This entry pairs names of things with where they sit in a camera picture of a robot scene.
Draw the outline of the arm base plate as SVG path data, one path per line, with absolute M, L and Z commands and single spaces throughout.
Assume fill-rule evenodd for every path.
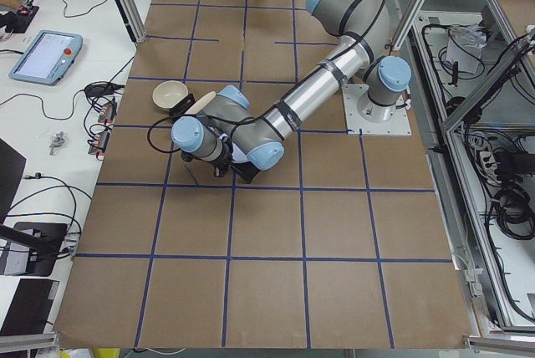
M 344 114 L 350 135 L 411 136 L 412 131 L 400 95 L 394 105 L 378 106 L 369 99 L 367 84 L 347 84 L 342 89 Z

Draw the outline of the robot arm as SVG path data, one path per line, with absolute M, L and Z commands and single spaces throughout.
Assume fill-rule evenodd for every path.
M 359 114 L 380 122 L 411 79 L 406 61 L 382 54 L 390 31 L 385 1 L 306 0 L 307 11 L 339 45 L 258 117 L 250 115 L 247 97 L 228 85 L 196 113 L 178 118 L 171 139 L 182 159 L 207 162 L 215 176 L 234 170 L 250 182 L 278 164 L 284 141 L 356 74 L 368 86 L 358 102 Z

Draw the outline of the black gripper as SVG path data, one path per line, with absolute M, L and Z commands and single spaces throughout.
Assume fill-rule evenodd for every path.
M 222 142 L 221 150 L 218 152 L 217 157 L 211 161 L 214 167 L 214 177 L 223 178 L 231 168 L 233 161 L 233 145 L 232 143 Z

